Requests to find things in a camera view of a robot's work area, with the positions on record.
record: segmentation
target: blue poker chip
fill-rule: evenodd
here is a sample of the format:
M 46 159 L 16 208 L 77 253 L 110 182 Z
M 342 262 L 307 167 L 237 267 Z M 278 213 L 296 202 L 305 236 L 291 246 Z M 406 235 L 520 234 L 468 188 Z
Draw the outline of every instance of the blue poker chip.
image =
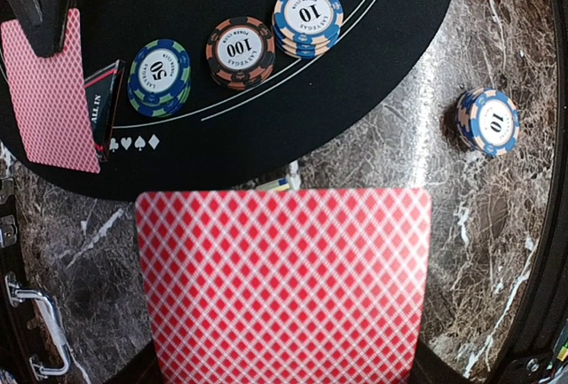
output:
M 327 53 L 328 51 L 330 51 L 335 46 L 336 43 L 337 43 L 337 40 L 335 40 L 333 42 L 329 42 L 327 44 L 324 44 L 324 45 L 318 47 L 317 49 L 302 50 L 302 49 L 295 49 L 293 47 L 290 47 L 290 46 L 284 44 L 278 38 L 276 39 L 276 45 L 278 46 L 279 49 L 284 51 L 289 56 L 291 56 L 293 58 L 298 58 L 298 59 L 315 59 L 315 58 Z
M 464 93 L 458 101 L 456 123 L 466 145 L 489 156 L 503 155 L 517 145 L 519 113 L 501 91 L 482 88 Z
M 191 61 L 184 47 L 167 39 L 155 40 L 138 52 L 130 67 L 129 90 L 147 105 L 165 105 L 189 83 Z
M 274 18 L 272 17 L 272 29 L 274 31 L 274 37 L 276 38 L 277 41 L 280 41 L 280 43 L 284 44 L 286 47 L 289 47 L 291 50 L 295 51 L 295 50 L 299 50 L 299 51 L 315 51 L 317 50 L 319 47 L 322 47 L 324 45 L 333 43 L 336 44 L 337 39 L 339 38 L 339 35 L 341 34 L 341 30 L 337 32 L 337 34 L 335 34 L 331 39 L 326 40 L 323 44 L 303 44 L 303 43 L 296 43 L 292 40 L 288 40 L 278 29 L 278 27 L 274 24 Z
M 145 104 L 136 96 L 131 87 L 128 88 L 128 99 L 132 107 L 139 114 L 143 114 L 149 118 L 166 118 L 175 114 L 185 104 L 191 92 L 191 88 L 191 83 L 188 83 L 177 97 L 162 105 Z
M 278 0 L 274 26 L 294 43 L 320 45 L 333 40 L 343 24 L 339 0 Z

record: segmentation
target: green poker chip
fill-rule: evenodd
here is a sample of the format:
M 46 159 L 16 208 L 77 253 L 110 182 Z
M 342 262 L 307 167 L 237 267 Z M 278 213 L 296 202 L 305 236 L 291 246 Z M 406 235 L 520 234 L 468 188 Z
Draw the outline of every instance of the green poker chip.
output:
M 178 99 L 191 78 L 191 60 L 173 40 L 155 40 L 134 58 L 128 79 L 132 93 L 146 106 L 165 106 Z
M 128 88 L 128 98 L 132 107 L 139 114 L 143 114 L 148 118 L 167 118 L 181 109 L 189 98 L 191 88 L 191 83 L 188 83 L 179 96 L 162 105 L 148 105 L 142 102 L 130 87 Z

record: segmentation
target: diamond symbol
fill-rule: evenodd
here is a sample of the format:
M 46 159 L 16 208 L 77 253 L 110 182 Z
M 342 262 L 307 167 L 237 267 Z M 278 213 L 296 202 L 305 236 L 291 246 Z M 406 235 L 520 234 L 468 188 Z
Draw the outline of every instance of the diamond symbol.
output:
M 156 137 L 155 134 L 153 134 L 153 135 L 150 137 L 150 140 L 148 140 L 148 144 L 149 144 L 150 146 L 152 146 L 152 149 L 156 150 L 156 146 L 157 146 L 158 144 L 160 144 L 160 139 L 159 139 L 158 137 Z

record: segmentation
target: heart symbol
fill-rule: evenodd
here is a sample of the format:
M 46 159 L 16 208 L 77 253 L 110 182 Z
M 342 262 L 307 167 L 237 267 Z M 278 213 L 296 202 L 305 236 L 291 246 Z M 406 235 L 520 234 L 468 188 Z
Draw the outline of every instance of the heart symbol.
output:
M 121 138 L 121 145 L 125 151 L 128 151 L 128 148 L 132 145 L 132 139 L 130 137 Z

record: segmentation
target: metal handle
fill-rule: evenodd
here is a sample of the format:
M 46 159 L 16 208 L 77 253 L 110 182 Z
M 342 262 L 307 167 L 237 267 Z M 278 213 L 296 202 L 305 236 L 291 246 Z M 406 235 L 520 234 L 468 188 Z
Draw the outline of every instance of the metal handle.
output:
M 32 356 L 29 358 L 29 364 L 32 366 L 36 379 L 45 380 L 49 377 L 65 375 L 69 371 L 71 356 L 67 338 L 63 333 L 61 318 L 53 300 L 40 289 L 21 288 L 20 283 L 16 280 L 16 276 L 11 272 L 5 276 L 4 282 L 10 297 L 10 304 L 13 307 L 17 307 L 21 302 L 27 300 L 35 303 L 50 334 L 51 341 L 63 361 L 63 366 L 60 368 L 48 368 L 39 362 L 36 356 Z

